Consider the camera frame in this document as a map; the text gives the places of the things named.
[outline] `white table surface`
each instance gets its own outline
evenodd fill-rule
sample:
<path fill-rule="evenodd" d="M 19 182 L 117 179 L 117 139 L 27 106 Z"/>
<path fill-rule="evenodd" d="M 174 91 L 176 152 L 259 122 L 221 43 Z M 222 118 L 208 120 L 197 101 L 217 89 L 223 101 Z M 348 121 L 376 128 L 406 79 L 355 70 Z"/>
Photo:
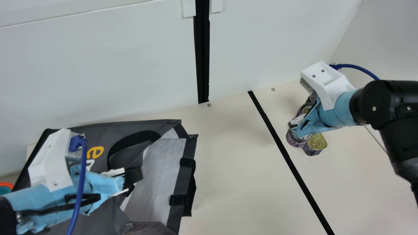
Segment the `white table surface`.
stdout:
<path fill-rule="evenodd" d="M 418 234 L 410 185 L 395 175 L 365 127 L 325 132 L 328 147 L 308 156 L 285 140 L 287 123 L 306 101 L 307 91 L 294 81 L 254 93 L 335 234 Z"/>
<path fill-rule="evenodd" d="M 197 191 L 180 235 L 326 234 L 249 95 L 211 104 L 145 118 L 182 119 L 199 134 Z"/>

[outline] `white bracket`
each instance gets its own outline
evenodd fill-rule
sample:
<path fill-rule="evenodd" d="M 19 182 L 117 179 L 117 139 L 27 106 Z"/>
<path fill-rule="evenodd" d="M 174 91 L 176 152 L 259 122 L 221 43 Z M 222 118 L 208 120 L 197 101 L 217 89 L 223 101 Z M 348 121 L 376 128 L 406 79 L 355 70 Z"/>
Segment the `white bracket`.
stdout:
<path fill-rule="evenodd" d="M 211 10 L 210 12 L 219 13 L 224 11 L 224 0 L 211 0 Z"/>
<path fill-rule="evenodd" d="M 183 17 L 189 18 L 196 16 L 196 1 L 183 0 Z"/>
<path fill-rule="evenodd" d="M 301 76 L 301 84 L 309 92 L 318 94 L 324 111 L 334 109 L 340 95 L 355 90 L 344 74 L 323 61 L 303 70 Z"/>

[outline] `velcro strap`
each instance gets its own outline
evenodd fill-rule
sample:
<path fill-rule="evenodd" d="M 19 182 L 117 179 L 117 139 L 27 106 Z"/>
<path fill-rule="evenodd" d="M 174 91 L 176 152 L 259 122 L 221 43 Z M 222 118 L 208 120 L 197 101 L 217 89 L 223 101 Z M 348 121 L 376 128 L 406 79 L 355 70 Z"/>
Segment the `velcro strap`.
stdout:
<path fill-rule="evenodd" d="M 171 195 L 170 206 L 184 206 L 190 201 L 188 195 Z"/>

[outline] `purple can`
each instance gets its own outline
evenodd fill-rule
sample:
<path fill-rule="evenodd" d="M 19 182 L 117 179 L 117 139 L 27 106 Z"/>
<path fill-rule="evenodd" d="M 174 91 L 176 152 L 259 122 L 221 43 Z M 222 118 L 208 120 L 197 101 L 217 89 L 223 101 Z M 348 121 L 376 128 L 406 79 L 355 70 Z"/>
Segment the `purple can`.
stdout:
<path fill-rule="evenodd" d="M 299 139 L 293 135 L 290 129 L 286 133 L 287 142 L 293 147 L 297 147 L 297 148 L 303 147 L 310 137 L 311 135 L 307 135 L 307 136 L 304 136 L 302 139 Z"/>

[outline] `white wall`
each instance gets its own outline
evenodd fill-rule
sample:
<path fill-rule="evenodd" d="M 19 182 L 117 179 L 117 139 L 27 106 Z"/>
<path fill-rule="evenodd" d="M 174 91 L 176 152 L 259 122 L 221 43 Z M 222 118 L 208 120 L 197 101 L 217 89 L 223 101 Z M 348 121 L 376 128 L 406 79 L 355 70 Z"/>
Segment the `white wall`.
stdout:
<path fill-rule="evenodd" d="M 418 80 L 418 1 L 364 0 L 331 62 L 362 66 L 380 79 Z M 343 69 L 356 88 L 372 78 Z M 383 145 L 380 134 L 368 127 Z"/>
<path fill-rule="evenodd" d="M 45 128 L 197 103 L 193 19 L 181 0 L 0 27 L 0 176 Z"/>
<path fill-rule="evenodd" d="M 0 0 L 0 26 L 151 0 Z"/>
<path fill-rule="evenodd" d="M 362 0 L 225 0 L 213 14 L 209 99 L 300 78 L 328 61 Z"/>

